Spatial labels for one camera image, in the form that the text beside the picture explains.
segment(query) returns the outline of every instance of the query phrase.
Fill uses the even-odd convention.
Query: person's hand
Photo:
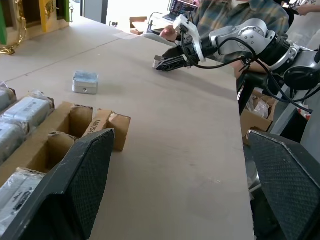
[[[235,61],[233,63],[230,64],[231,67],[233,67],[234,70],[234,77],[236,79],[240,78],[241,74],[244,71],[244,65],[241,61]]]
[[[170,42],[174,42],[177,39],[177,36],[177,32],[172,25],[166,26],[165,29],[160,33],[160,37],[163,37]]]
[[[309,6],[309,5],[299,6],[299,7],[297,8],[297,12],[299,13],[299,15],[305,16],[305,15],[307,15],[308,13],[310,13],[310,6]]]

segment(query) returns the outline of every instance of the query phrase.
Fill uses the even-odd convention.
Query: plastic bag
[[[245,107],[250,111],[253,112],[255,110],[254,106],[254,98],[257,98],[256,96],[251,95],[248,102],[246,103]]]
[[[25,141],[28,125],[10,119],[0,119],[0,165]]]
[[[256,107],[254,108],[253,113],[264,119],[267,119],[269,116],[269,105],[260,99]]]
[[[29,132],[33,132],[54,109],[52,99],[40,91],[33,91],[6,110],[1,118],[27,123]]]
[[[0,112],[17,101],[16,94],[5,82],[0,82]]]
[[[0,188],[0,238],[44,176],[41,172],[17,168]]]

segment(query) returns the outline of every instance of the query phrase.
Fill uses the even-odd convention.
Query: cardboard compartment
[[[105,109],[98,109],[92,118],[92,107],[63,102],[0,166],[0,186],[17,168],[48,173],[77,139],[103,129],[115,130],[113,149],[123,151],[131,118]]]
[[[114,129],[113,150],[122,152],[125,147],[130,122],[131,117],[129,116],[120,115],[111,110],[98,109],[97,114],[83,136],[103,129]]]
[[[269,105],[269,109],[267,118],[256,115],[255,113],[250,112],[247,109],[243,111],[240,117],[240,122],[243,143],[246,145],[250,145],[249,141],[246,138],[249,130],[258,130],[263,132],[268,131],[269,127],[274,121],[275,109],[277,104],[277,101],[273,97],[263,95],[258,91],[253,91],[252,94],[266,102]]]
[[[0,167],[0,186],[17,168],[47,173],[86,132],[92,115],[92,107],[63,102]]]

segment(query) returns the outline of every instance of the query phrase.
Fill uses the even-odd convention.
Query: black mesh surface
[[[86,239],[91,235],[107,182],[114,134],[105,137],[103,144],[92,144],[66,192]]]
[[[262,190],[286,238],[307,239],[320,213],[320,190],[308,168],[318,168],[320,174],[320,166],[300,144],[288,140],[283,144],[281,137],[270,136],[249,135]]]

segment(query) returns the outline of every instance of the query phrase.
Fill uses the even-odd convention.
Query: cardboard divider
[[[83,137],[103,129],[114,129],[113,150],[122,152],[125,147],[131,117],[117,114],[111,110],[98,109],[97,114]]]
[[[78,138],[103,129],[115,130],[113,149],[123,151],[131,118],[105,109],[98,109],[92,118],[92,107],[63,102],[0,166],[0,186],[17,168],[48,173]]]
[[[69,150],[75,139],[85,133],[92,121],[92,115],[92,107],[63,102],[0,166],[0,186],[16,168],[48,172],[63,159],[68,152],[66,149]]]
[[[107,128],[114,129],[115,139],[113,149],[122,152],[125,147],[131,117],[113,112],[108,119]]]

